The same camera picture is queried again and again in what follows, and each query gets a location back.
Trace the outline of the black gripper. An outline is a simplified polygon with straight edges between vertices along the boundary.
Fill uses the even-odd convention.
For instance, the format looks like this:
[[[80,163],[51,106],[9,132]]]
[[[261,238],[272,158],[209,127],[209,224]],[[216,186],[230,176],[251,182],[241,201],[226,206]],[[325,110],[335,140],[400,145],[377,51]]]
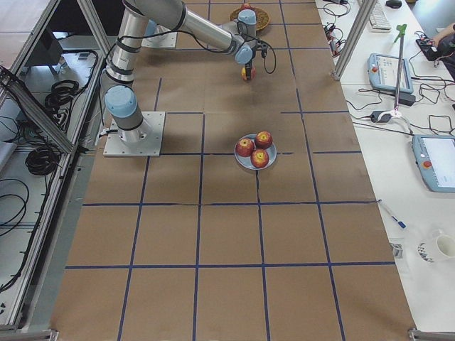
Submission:
[[[259,51],[260,56],[263,59],[265,59],[267,57],[269,44],[266,41],[260,39],[249,40],[247,41],[247,44],[252,49],[252,58],[243,67],[243,77],[248,77],[248,80],[253,80],[255,78],[255,68],[253,67],[253,60],[256,57],[257,51]]]

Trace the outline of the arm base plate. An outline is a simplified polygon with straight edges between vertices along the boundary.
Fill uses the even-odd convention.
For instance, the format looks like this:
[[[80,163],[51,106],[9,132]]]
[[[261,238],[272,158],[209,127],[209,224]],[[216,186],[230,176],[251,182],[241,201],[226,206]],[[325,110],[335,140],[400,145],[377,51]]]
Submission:
[[[171,32],[166,35],[145,38],[142,40],[141,46],[154,49],[172,49],[176,47],[177,33]]]
[[[125,131],[112,121],[103,155],[106,157],[159,157],[165,125],[165,112],[142,112],[143,122]]]

